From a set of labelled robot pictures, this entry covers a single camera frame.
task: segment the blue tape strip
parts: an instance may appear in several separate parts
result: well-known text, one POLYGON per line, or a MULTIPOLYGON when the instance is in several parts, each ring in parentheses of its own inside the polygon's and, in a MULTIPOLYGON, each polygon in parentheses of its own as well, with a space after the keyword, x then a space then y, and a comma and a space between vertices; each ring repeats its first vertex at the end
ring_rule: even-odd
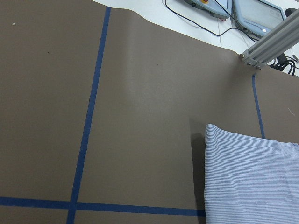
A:
POLYGON ((256 92, 256 75, 255 74, 252 76, 252 89, 253 89, 253 94, 254 94, 254 100, 256 102, 256 112, 257 112, 257 116, 258 116, 258 122, 260 124, 262 138, 265 139, 265 133, 263 130, 263 120, 262 120, 260 105, 258 103, 257 92, 256 92))
POLYGON ((101 39, 100 39, 100 45, 99 45, 99 51, 98 51, 98 57, 97 57, 97 62, 96 62, 95 71, 94 71, 94 75, 93 75, 92 90, 90 93, 89 104, 88 104, 88 108, 87 108, 87 114, 86 114, 86 119, 85 119, 85 124, 84 124, 83 135, 82 135, 81 147, 80 147, 80 151, 79 151, 76 173, 75 173, 75 178, 74 178, 74 183, 73 183, 73 189, 72 189, 72 193, 71 193, 71 204, 70 204, 70 209, 68 212, 68 217, 67 217, 67 222, 66 222, 67 224, 74 223, 74 219, 75 219, 76 203, 78 200, 78 195, 79 195, 80 186, 81 186, 81 179, 82 179, 82 174, 83 174, 85 156, 86 156, 87 146, 88 146, 88 139, 89 139, 90 129, 91 129, 91 125, 92 125, 92 119, 93 119, 93 110, 94 110, 95 100, 97 97, 97 91, 98 91, 100 72, 101 72, 105 43, 106 43, 106 36, 107 36, 110 12, 111 12, 111 8, 106 7, 104 23, 103 23, 103 28, 102 28, 102 34, 101 34, 101 39))
POLYGON ((179 216, 200 216, 200 217, 206 216, 204 210, 175 209, 175 208, 161 208, 161 207, 120 205, 120 204, 78 203, 77 209, 88 210, 88 211, 112 211, 112 212, 179 215, 179 216))
POLYGON ((0 197, 0 205, 45 208, 45 209, 69 209, 70 202, 0 197))

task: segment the black round object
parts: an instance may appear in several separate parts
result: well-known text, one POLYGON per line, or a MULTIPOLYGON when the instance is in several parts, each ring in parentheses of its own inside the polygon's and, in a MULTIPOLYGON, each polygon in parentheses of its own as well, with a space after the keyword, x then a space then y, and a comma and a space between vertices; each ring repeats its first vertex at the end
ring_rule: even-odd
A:
POLYGON ((288 8, 287 10, 285 10, 285 15, 286 17, 289 17, 293 12, 295 12, 297 9, 295 8, 288 8))

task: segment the folded towel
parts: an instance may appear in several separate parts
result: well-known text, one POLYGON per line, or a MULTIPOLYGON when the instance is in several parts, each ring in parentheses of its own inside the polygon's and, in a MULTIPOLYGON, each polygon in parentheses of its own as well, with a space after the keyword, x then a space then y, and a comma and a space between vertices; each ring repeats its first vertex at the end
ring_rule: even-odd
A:
POLYGON ((206 126, 207 224, 299 224, 299 146, 206 126))

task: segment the striped cloth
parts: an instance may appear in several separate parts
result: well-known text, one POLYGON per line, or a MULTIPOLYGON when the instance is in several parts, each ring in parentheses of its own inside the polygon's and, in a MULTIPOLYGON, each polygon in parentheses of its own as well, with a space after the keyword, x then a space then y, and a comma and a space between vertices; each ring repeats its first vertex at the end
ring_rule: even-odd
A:
POLYGON ((206 126, 207 224, 299 224, 299 146, 206 126))

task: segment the blue tape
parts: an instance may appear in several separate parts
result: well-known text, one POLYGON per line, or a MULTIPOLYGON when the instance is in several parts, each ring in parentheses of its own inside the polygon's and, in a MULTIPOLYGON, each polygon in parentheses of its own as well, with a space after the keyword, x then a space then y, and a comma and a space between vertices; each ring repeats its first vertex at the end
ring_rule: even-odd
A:
POLYGON ((161 208, 161 207, 120 205, 120 204, 78 203, 77 209, 88 210, 88 211, 112 211, 112 212, 179 215, 179 216, 200 216, 200 217, 206 216, 204 210, 175 209, 175 208, 161 208))
POLYGON ((45 208, 45 209, 69 209, 70 202, 14 198, 14 197, 0 197, 0 205, 45 208))
POLYGON ((264 133, 264 130, 263 130, 263 120, 262 120, 260 105, 258 103, 257 92, 256 92, 256 80, 255 80, 255 78, 256 78, 256 75, 254 74, 252 76, 252 89, 253 89, 253 94, 254 94, 254 100, 256 102, 256 112, 257 112, 258 122, 260 124, 262 138, 265 139, 265 133, 264 133))
POLYGON ((86 119, 85 119, 85 124, 84 124, 81 147, 80 147, 80 151, 79 151, 76 173, 75 173, 75 178, 74 178, 74 183, 73 183, 73 189, 72 189, 72 193, 71 193, 71 204, 70 204, 70 209, 69 209, 68 216, 67 216, 67 221, 66 221, 67 224, 73 224, 74 219, 75 219, 76 203, 78 200, 78 195, 79 195, 80 186, 81 186, 81 179, 82 179, 82 174, 83 174, 85 156, 86 156, 87 146, 88 146, 88 139, 89 139, 90 129, 91 129, 91 125, 92 125, 92 119, 93 119, 93 110, 94 110, 95 100, 97 97, 97 91, 98 91, 100 72, 101 72, 105 43, 106 43, 106 36, 107 36, 110 12, 111 12, 111 8, 106 7, 103 28, 102 28, 102 34, 101 34, 101 39, 100 39, 100 45, 99 45, 99 51, 98 51, 98 57, 97 57, 97 62, 96 62, 94 75, 93 75, 93 84, 92 84, 92 89, 91 89, 91 93, 90 93, 90 97, 89 97, 89 104, 88 104, 87 114, 86 114, 86 119))

